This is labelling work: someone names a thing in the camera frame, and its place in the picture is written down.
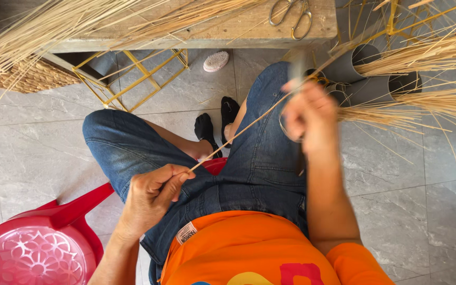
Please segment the foot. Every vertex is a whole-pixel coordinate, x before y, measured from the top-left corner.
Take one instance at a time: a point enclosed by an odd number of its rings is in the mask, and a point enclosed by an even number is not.
[[[237,114],[239,113],[239,104],[237,101],[230,97],[223,97],[221,99],[221,143],[224,145],[226,140],[225,127],[235,121]],[[231,148],[231,144],[225,146],[227,149]]]
[[[202,149],[202,154],[200,154],[199,159],[206,158],[219,148],[214,140],[214,127],[212,126],[209,114],[203,113],[198,116],[194,123],[194,134],[197,136],[198,140],[201,143],[203,142],[206,146],[205,149]],[[220,157],[223,157],[223,153],[220,151],[212,156],[212,158]]]

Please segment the gray plastic pipe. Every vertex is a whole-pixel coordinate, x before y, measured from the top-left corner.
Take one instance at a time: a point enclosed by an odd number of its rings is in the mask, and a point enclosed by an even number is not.
[[[345,53],[323,69],[326,78],[333,82],[353,83],[365,76],[359,74],[354,66],[380,59],[379,50],[370,44],[362,44]]]
[[[350,85],[337,85],[330,94],[341,107],[373,103],[394,103],[392,95],[398,92],[420,93],[421,77],[418,72],[404,75],[374,76]]]

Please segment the red plastic stool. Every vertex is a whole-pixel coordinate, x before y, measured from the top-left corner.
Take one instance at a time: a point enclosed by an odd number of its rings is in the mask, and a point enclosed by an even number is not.
[[[107,183],[70,203],[54,200],[0,224],[0,285],[86,284],[103,246],[85,214],[112,193]]]
[[[225,166],[226,159],[228,159],[228,158],[227,157],[214,158],[211,160],[207,160],[202,165],[203,165],[203,167],[205,167],[205,169],[208,172],[210,172],[210,174],[216,176],[219,174],[219,172],[221,172],[221,170]]]

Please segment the black sock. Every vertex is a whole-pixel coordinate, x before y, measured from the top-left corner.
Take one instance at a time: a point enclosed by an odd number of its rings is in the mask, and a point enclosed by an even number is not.
[[[221,143],[224,145],[227,140],[225,138],[225,126],[235,121],[240,107],[237,101],[230,97],[223,97],[221,99]],[[231,144],[225,146],[227,149],[231,148]]]
[[[212,126],[212,121],[210,116],[207,113],[203,113],[198,116],[196,122],[194,123],[194,134],[197,136],[198,140],[205,139],[212,145],[213,150],[217,150],[218,146],[214,139],[214,127]],[[212,158],[223,157],[223,153],[218,151]]]

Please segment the denim shorts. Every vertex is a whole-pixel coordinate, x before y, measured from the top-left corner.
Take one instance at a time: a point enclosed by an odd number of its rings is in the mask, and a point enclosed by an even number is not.
[[[252,85],[242,130],[273,106],[284,93],[288,62],[267,67]],[[306,175],[296,174],[300,146],[279,125],[284,102],[233,140],[225,167],[212,176],[202,166],[196,178],[182,186],[179,201],[145,233],[141,245],[149,253],[149,281],[157,284],[177,231],[188,222],[221,211],[261,211],[285,217],[307,236]],[[193,167],[197,161],[139,117],[122,111],[99,110],[85,118],[84,137],[123,202],[131,177],[168,163]]]

